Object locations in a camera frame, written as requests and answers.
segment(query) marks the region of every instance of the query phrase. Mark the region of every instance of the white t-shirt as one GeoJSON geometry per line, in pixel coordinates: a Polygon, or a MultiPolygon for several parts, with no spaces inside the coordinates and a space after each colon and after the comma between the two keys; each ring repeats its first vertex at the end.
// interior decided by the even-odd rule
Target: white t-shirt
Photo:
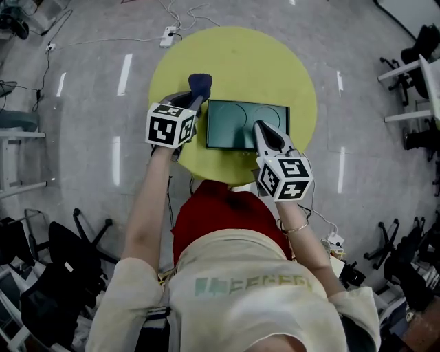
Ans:
{"type": "MultiPolygon", "coordinates": [[[[146,312],[159,304],[162,293],[149,264],[120,261],[93,320],[87,350],[134,351],[146,312]]],[[[243,352],[274,334],[298,338],[308,352],[344,352],[339,314],[380,347],[370,287],[327,298],[308,269],[286,260],[273,240],[250,230],[216,231],[188,246],[169,282],[169,304],[178,317],[181,352],[243,352]]]]}

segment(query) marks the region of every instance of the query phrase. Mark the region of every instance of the green tablet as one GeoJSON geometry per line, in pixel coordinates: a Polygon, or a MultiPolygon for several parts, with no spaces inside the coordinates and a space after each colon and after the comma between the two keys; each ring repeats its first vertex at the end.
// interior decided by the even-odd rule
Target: green tablet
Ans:
{"type": "Polygon", "coordinates": [[[269,122],[289,135],[289,107],[209,100],[206,147],[255,151],[252,129],[257,120],[269,122]]]}

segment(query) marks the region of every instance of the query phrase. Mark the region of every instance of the person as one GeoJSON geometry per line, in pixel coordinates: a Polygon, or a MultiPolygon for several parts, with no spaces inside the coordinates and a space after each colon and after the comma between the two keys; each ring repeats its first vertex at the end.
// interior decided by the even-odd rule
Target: person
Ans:
{"type": "MultiPolygon", "coordinates": [[[[148,163],[87,351],[134,351],[150,309],[164,301],[169,351],[338,352],[350,340],[362,345],[356,351],[379,349],[371,288],[345,291],[292,201],[276,203],[284,234],[256,195],[203,181],[172,230],[175,273],[163,289],[157,271],[172,152],[157,147],[148,163]]],[[[154,339],[147,344],[163,350],[154,339]]]]}

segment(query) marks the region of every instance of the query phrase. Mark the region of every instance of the black cable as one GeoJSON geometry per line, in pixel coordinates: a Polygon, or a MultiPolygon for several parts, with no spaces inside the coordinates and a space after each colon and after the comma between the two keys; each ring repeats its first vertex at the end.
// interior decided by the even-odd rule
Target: black cable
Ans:
{"type": "Polygon", "coordinates": [[[22,89],[26,89],[28,91],[38,91],[37,88],[27,88],[27,87],[23,87],[22,85],[7,85],[4,80],[0,80],[0,85],[4,85],[6,87],[11,87],[11,88],[22,88],[22,89]]]}
{"type": "Polygon", "coordinates": [[[180,40],[183,40],[182,36],[179,33],[170,32],[169,36],[179,36],[180,40]]]}
{"type": "Polygon", "coordinates": [[[190,193],[191,193],[191,195],[194,194],[194,192],[193,192],[193,181],[194,181],[194,176],[193,176],[193,174],[191,174],[191,179],[190,179],[190,193]]]}
{"type": "Polygon", "coordinates": [[[311,216],[311,210],[310,209],[308,209],[308,208],[306,208],[306,207],[304,207],[304,206],[302,206],[302,205],[300,205],[300,204],[298,204],[298,206],[304,211],[304,213],[305,213],[305,216],[306,216],[306,220],[309,220],[309,218],[310,218],[310,216],[311,216]]]}
{"type": "Polygon", "coordinates": [[[35,32],[34,30],[31,30],[30,28],[29,28],[29,32],[32,32],[32,33],[38,34],[39,36],[42,35],[41,33],[38,33],[38,32],[35,32]]]}
{"type": "Polygon", "coordinates": [[[50,45],[50,43],[54,40],[54,38],[56,37],[56,35],[60,32],[60,30],[61,30],[61,28],[63,28],[63,26],[64,26],[64,23],[66,23],[66,21],[69,19],[69,17],[72,15],[72,13],[73,13],[73,10],[72,9],[70,9],[70,10],[68,10],[68,11],[66,11],[66,12],[64,12],[62,15],[61,15],[61,17],[59,18],[59,19],[57,19],[57,20],[55,20],[55,22],[53,22],[53,24],[51,24],[50,25],[50,27],[49,27],[49,29],[48,30],[45,30],[44,32],[42,32],[41,33],[41,35],[42,36],[45,36],[59,21],[61,21],[61,19],[66,15],[66,14],[69,14],[69,16],[67,16],[66,18],[65,18],[65,20],[63,21],[63,23],[61,23],[61,25],[60,25],[60,27],[58,28],[58,30],[55,32],[55,34],[54,34],[54,36],[50,39],[50,41],[49,41],[49,44],[47,44],[47,45],[50,45]]]}
{"type": "Polygon", "coordinates": [[[49,71],[49,67],[50,67],[49,53],[50,53],[50,50],[47,51],[47,56],[46,56],[47,57],[47,69],[46,69],[45,73],[43,74],[43,85],[41,86],[40,89],[36,90],[36,102],[35,102],[34,106],[32,107],[32,111],[33,112],[35,112],[38,109],[38,107],[39,107],[39,102],[41,100],[41,91],[44,88],[44,79],[46,77],[47,71],[49,71]]]}
{"type": "Polygon", "coordinates": [[[166,189],[166,196],[168,197],[168,210],[170,211],[171,226],[174,227],[173,207],[171,206],[171,199],[170,199],[170,181],[172,178],[173,178],[173,176],[170,176],[168,178],[168,187],[166,189]]]}

